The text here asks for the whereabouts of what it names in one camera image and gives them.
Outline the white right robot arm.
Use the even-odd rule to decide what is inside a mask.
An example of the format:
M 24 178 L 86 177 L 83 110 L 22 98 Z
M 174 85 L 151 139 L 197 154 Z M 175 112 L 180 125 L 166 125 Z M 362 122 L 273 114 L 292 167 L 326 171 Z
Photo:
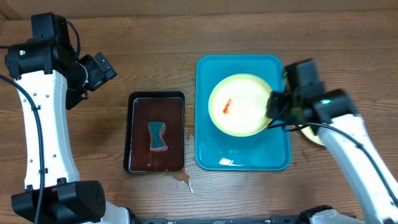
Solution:
M 381 159 L 351 98 L 340 89 L 301 98 L 273 91 L 267 117 L 295 130 L 309 127 L 339 165 L 366 223 L 397 223 L 397 181 Z

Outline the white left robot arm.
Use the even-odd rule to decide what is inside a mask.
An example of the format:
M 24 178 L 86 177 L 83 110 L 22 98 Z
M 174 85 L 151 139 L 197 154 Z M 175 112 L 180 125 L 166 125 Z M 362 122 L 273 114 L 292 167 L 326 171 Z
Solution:
M 14 212 L 34 223 L 131 223 L 132 212 L 108 202 L 98 181 L 80 179 L 70 147 L 66 112 L 116 76 L 107 59 L 79 57 L 68 39 L 40 35 L 10 46 L 6 65 L 27 143 L 25 191 L 12 196 Z

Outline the orange and green sponge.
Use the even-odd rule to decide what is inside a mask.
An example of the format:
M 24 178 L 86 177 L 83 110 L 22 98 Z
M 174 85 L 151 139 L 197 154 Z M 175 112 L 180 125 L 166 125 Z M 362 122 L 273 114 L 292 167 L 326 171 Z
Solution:
M 165 123 L 160 121 L 152 121 L 148 123 L 150 152 L 160 152 L 168 148 L 163 137 L 165 128 Z

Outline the yellow plate with red stain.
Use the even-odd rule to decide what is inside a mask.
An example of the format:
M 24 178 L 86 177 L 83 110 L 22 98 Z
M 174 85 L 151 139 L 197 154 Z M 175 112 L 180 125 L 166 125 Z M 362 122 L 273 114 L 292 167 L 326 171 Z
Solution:
M 267 103 L 271 87 L 262 78 L 239 73 L 220 81 L 208 100 L 213 124 L 225 134 L 248 137 L 261 132 L 270 123 Z

